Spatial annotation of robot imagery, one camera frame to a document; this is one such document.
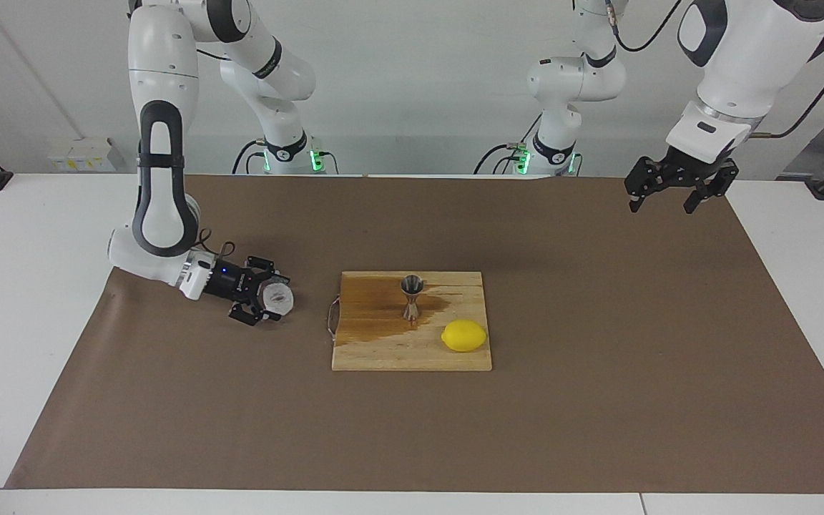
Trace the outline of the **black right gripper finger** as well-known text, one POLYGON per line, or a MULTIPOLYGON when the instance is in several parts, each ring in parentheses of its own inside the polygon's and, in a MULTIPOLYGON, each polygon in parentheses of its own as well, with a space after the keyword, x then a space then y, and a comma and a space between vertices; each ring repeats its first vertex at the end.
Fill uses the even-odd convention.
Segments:
POLYGON ((275 262, 265 258, 248 255, 243 264, 243 287, 245 289, 262 289, 272 284, 290 285, 290 278, 282 276, 275 267, 275 262))
POLYGON ((282 320, 284 315, 265 307, 264 290, 233 291, 229 318, 249 326, 256 326, 262 320, 282 320))

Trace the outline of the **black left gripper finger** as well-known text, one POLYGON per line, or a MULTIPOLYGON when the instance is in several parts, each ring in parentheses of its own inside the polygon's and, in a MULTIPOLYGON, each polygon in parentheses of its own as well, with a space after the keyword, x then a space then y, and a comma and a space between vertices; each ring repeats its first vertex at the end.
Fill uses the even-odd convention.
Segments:
POLYGON ((631 172, 624 178, 632 214, 637 214, 647 197, 670 188, 670 172, 670 164, 667 161, 655 161, 651 157, 641 157, 637 160, 631 172))
POLYGON ((713 197, 726 195, 729 186, 732 185, 738 174, 739 169, 734 159, 723 160, 719 167, 691 173, 694 190, 683 203, 685 212, 691 215, 701 203, 713 197))

